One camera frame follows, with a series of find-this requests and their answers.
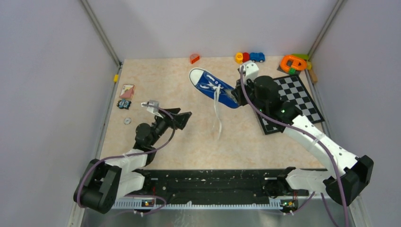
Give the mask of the white shoelace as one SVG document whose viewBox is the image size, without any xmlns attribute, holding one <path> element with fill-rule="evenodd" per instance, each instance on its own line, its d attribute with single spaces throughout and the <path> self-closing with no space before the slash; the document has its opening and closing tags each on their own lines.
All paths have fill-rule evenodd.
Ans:
<svg viewBox="0 0 401 227">
<path fill-rule="evenodd" d="M 220 140 L 220 136 L 222 133 L 222 128 L 223 124 L 220 118 L 220 111 L 219 111 L 219 98 L 220 98 L 220 91 L 221 91 L 221 85 L 218 84 L 217 86 L 213 87 L 214 89 L 214 94 L 213 94 L 213 107 L 214 107 L 214 112 L 215 112 L 215 120 L 213 122 L 213 130 L 218 129 L 218 134 L 217 134 L 217 140 Z"/>
</svg>

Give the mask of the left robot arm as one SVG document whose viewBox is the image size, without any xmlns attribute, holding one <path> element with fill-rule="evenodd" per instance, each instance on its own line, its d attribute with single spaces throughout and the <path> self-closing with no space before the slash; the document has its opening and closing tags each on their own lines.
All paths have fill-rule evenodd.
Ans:
<svg viewBox="0 0 401 227">
<path fill-rule="evenodd" d="M 141 123 L 135 129 L 135 143 L 128 152 L 103 159 L 92 159 L 73 195 L 81 208 L 107 213 L 117 199 L 137 192 L 150 193 L 152 183 L 137 170 L 149 165 L 156 152 L 164 148 L 176 130 L 183 130 L 192 112 L 180 108 L 162 109 L 146 105 L 155 116 L 153 123 Z"/>
</svg>

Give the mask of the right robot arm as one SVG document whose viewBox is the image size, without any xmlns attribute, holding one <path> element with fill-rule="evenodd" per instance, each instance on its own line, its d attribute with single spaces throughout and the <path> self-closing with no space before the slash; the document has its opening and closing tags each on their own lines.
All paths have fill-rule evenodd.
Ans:
<svg viewBox="0 0 401 227">
<path fill-rule="evenodd" d="M 280 85 L 272 77 L 259 76 L 238 79 L 228 92 L 235 104 L 252 107 L 325 167 L 324 171 L 287 168 L 277 182 L 278 191 L 284 195 L 294 190 L 322 192 L 339 205 L 349 206 L 369 184 L 373 160 L 342 148 L 317 129 L 293 102 L 283 99 L 279 91 Z"/>
</svg>

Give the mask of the blue canvas sneaker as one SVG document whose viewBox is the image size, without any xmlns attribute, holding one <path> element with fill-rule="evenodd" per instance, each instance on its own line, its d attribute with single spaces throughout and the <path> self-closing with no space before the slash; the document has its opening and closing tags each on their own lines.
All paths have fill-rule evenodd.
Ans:
<svg viewBox="0 0 401 227">
<path fill-rule="evenodd" d="M 232 109 L 239 107 L 236 98 L 231 94 L 234 88 L 210 72 L 193 68 L 189 72 L 189 80 L 199 92 L 213 99 L 215 103 L 222 103 Z"/>
</svg>

